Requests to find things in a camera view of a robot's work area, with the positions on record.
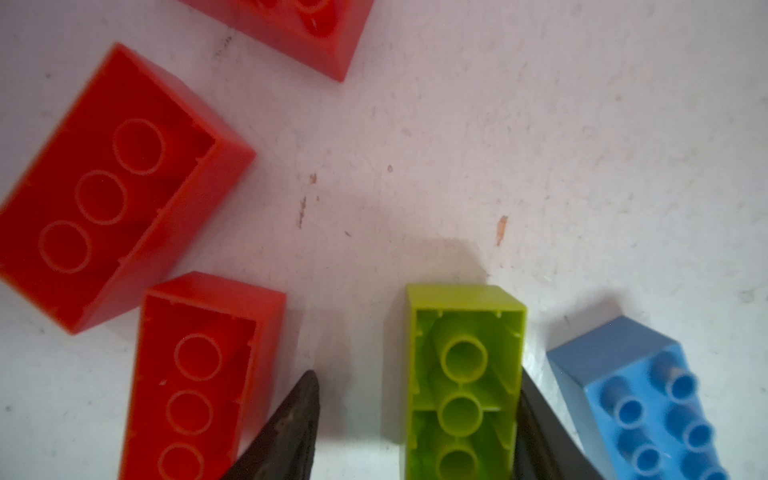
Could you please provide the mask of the blue lego brick cluster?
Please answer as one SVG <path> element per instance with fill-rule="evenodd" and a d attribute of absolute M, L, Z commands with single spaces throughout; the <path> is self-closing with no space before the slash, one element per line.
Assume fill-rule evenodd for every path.
<path fill-rule="evenodd" d="M 728 478 L 676 340 L 620 316 L 547 358 L 584 454 L 604 478 Z"/>

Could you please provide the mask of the green lego brick cluster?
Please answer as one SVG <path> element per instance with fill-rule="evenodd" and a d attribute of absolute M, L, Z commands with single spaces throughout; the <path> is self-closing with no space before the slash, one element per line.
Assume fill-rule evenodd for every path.
<path fill-rule="evenodd" d="M 526 306 L 493 285 L 409 284 L 404 476 L 507 479 Z"/>

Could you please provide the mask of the red lego brick cluster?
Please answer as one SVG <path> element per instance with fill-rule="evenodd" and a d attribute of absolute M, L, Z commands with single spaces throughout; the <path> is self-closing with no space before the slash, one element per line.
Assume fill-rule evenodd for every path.
<path fill-rule="evenodd" d="M 70 334 L 140 303 L 255 159 L 181 80 L 115 44 L 1 209 L 1 275 Z"/>
<path fill-rule="evenodd" d="M 141 307 L 122 479 L 218 479 L 266 421 L 283 292 L 191 272 Z"/>

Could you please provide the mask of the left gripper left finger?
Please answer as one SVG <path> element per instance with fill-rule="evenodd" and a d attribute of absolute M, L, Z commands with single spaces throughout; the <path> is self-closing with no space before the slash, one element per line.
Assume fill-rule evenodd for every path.
<path fill-rule="evenodd" d="M 308 479 L 318 432 L 319 394 L 316 373 L 306 371 L 222 479 Z"/>

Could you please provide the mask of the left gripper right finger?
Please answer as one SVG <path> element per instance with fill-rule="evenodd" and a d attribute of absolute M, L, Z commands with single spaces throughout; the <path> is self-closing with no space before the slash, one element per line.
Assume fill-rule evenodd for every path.
<path fill-rule="evenodd" d="M 522 370 L 517 422 L 514 479 L 603 480 L 525 369 Z"/>

